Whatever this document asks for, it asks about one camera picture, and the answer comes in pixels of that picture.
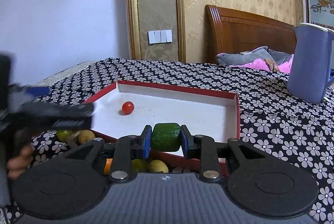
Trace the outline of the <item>person's left hand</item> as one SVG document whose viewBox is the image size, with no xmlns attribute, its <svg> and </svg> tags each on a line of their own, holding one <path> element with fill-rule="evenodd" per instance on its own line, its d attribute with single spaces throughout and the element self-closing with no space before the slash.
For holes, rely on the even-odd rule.
<svg viewBox="0 0 334 224">
<path fill-rule="evenodd" d="M 10 180 L 17 179 L 24 173 L 32 161 L 33 146 L 31 144 L 25 145 L 18 156 L 13 157 L 7 162 L 7 177 Z"/>
</svg>

